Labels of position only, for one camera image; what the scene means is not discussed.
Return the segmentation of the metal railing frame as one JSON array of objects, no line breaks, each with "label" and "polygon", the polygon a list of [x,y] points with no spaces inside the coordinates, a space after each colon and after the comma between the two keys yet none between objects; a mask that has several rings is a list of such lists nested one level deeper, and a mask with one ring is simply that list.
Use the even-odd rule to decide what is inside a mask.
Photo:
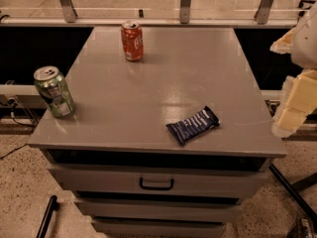
[{"label": "metal railing frame", "polygon": [[291,27],[315,0],[0,0],[2,25]]}]

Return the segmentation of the orange soda can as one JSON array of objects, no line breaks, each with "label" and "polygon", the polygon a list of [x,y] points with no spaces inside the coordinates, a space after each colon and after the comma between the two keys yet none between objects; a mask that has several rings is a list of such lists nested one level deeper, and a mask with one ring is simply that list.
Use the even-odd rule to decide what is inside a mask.
[{"label": "orange soda can", "polygon": [[122,45],[126,60],[138,61],[143,59],[143,31],[136,21],[126,21],[121,27]]}]

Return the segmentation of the black bar lower left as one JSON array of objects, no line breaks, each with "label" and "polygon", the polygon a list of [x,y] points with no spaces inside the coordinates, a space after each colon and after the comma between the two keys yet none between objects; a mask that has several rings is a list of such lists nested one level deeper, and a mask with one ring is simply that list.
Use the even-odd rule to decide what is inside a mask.
[{"label": "black bar lower left", "polygon": [[52,216],[53,213],[55,211],[58,211],[58,202],[57,202],[57,196],[56,195],[52,195],[50,197],[50,200],[48,202],[44,217],[42,219],[39,231],[37,233],[36,238],[45,238],[48,228],[50,226],[51,220],[52,220]]}]

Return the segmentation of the black stand legs right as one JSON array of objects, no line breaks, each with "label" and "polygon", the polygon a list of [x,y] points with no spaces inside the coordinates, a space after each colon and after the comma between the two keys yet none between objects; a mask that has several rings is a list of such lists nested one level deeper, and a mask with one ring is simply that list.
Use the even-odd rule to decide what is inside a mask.
[{"label": "black stand legs right", "polygon": [[317,173],[308,176],[307,178],[298,180],[295,183],[290,183],[274,164],[271,164],[269,166],[269,170],[288,192],[290,197],[303,210],[306,216],[312,221],[313,229],[315,232],[317,232],[317,213],[300,195],[300,191],[303,191],[304,189],[307,189],[308,187],[313,186],[317,183]]}]

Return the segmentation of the grey drawer cabinet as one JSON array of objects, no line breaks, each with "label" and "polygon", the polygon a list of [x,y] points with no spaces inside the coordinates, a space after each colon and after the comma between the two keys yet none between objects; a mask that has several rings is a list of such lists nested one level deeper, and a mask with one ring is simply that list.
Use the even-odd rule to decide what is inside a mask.
[{"label": "grey drawer cabinet", "polygon": [[[144,43],[129,62],[119,29],[95,28],[66,78],[74,113],[46,114],[30,145],[99,232],[222,238],[283,144],[232,29],[146,27]],[[180,146],[165,125],[205,106],[220,126]]]}]

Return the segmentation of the green soda can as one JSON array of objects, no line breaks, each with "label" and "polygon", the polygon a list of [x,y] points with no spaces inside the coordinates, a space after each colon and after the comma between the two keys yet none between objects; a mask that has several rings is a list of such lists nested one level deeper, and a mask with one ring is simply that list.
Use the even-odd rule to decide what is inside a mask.
[{"label": "green soda can", "polygon": [[55,118],[62,118],[74,109],[66,80],[56,66],[48,65],[34,72],[34,85]]}]

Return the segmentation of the blue rxbar wrapper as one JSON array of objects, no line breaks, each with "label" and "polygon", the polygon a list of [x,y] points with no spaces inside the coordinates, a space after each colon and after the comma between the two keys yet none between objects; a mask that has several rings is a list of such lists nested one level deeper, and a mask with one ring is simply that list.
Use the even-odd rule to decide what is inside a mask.
[{"label": "blue rxbar wrapper", "polygon": [[219,118],[208,106],[191,117],[165,125],[180,146],[184,146],[188,141],[219,126]]}]

